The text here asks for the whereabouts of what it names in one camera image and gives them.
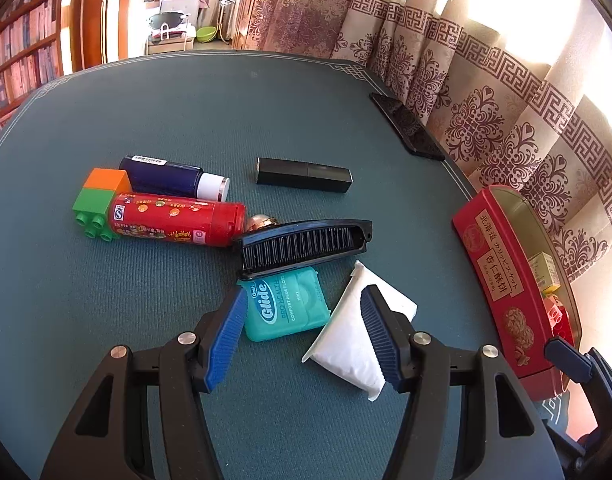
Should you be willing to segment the white tissue pack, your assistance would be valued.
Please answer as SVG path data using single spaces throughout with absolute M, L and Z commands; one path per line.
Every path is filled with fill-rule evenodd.
M 402 313 L 409 322 L 413 320 L 417 304 L 357 260 L 329 321 L 302 356 L 302 362 L 317 363 L 367 393 L 368 400 L 374 402 L 385 379 L 360 313 L 361 292 L 369 285 L 376 285 L 391 310 Z

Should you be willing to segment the teal Glide floss case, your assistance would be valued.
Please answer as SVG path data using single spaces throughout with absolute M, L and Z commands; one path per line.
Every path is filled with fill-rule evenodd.
M 246 291 L 244 324 L 249 340 L 261 342 L 325 326 L 331 311 L 314 268 L 238 281 Z

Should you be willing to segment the red biscuit tin box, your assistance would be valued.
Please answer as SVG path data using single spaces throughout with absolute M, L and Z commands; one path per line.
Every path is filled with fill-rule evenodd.
M 463 206 L 452 225 L 482 285 L 501 351 L 528 395 L 541 401 L 564 393 L 568 378 L 544 357 L 545 344 L 553 336 L 530 257 L 538 252 L 553 256 L 561 280 L 553 295 L 568 311 L 574 348 L 583 329 L 564 266 L 538 215 L 514 188 L 492 185 Z

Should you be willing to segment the black folding comb brush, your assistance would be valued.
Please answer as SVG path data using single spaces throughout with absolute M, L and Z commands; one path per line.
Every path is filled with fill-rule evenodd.
M 266 226 L 236 240 L 241 256 L 240 278 L 316 266 L 362 254 L 372 240 L 373 224 L 361 219 L 324 219 Z

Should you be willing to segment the red cylindrical candy tube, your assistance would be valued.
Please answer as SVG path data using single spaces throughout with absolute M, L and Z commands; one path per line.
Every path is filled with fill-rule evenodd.
M 218 248 L 243 234 L 245 219 L 241 203 L 154 194 L 118 194 L 108 210 L 117 234 Z

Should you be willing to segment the orange green toy block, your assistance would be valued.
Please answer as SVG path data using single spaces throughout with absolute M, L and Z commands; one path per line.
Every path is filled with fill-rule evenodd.
M 118 235 L 108 221 L 108 210 L 117 194 L 131 192 L 125 170 L 93 168 L 73 205 L 75 222 L 84 230 L 85 236 L 105 242 L 117 240 Z

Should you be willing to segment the red long toy block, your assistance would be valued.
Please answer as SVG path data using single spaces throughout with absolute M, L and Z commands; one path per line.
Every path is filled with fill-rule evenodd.
M 544 307 L 551 327 L 552 336 L 560 337 L 569 344 L 574 344 L 572 326 L 568 311 L 556 295 L 544 298 Z

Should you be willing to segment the white green medicine box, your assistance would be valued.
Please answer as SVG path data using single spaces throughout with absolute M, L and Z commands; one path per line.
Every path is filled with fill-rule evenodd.
M 554 294 L 561 287 L 561 280 L 553 256 L 538 252 L 528 260 L 539 291 L 544 295 Z

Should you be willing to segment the black rectangular lipstick case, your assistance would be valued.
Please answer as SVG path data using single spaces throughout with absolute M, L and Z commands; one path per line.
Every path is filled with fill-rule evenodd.
M 256 162 L 256 183 L 283 186 L 284 188 L 346 193 L 353 184 L 353 176 L 344 167 L 259 157 Z

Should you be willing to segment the navy blue white tube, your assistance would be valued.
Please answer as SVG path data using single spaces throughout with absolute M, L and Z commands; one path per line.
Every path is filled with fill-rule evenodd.
M 127 155 L 120 161 L 120 169 L 126 172 L 132 189 L 138 193 L 225 202 L 230 188 L 228 177 L 168 159 Z

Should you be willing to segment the black smartphone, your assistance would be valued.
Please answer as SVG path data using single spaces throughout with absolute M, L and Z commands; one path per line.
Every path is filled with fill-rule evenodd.
M 390 123 L 409 154 L 439 162 L 445 159 L 444 152 L 431 133 L 403 102 L 376 92 L 370 94 L 370 99 Z

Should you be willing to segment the patterned white purple curtain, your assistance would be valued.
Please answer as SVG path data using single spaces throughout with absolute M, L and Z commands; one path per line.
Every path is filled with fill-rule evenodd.
M 532 205 L 571 280 L 612 249 L 612 34 L 590 0 L 243 0 L 248 50 L 349 60 L 476 188 Z

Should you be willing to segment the green plastic bowl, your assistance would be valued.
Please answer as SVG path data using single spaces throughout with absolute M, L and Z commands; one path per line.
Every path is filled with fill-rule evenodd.
M 196 30 L 195 39 L 200 44 L 208 44 L 216 39 L 218 28 L 216 26 L 203 26 Z

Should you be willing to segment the cluttered far side table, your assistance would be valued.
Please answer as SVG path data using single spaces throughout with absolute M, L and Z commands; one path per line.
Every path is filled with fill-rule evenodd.
M 192 49 L 202 0 L 161 0 L 148 19 L 146 55 Z

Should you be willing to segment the wooden bookshelf with books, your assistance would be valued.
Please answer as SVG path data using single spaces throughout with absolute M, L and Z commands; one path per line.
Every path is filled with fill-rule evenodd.
M 0 27 L 0 132 L 37 89 L 63 75 L 62 0 L 32 0 Z

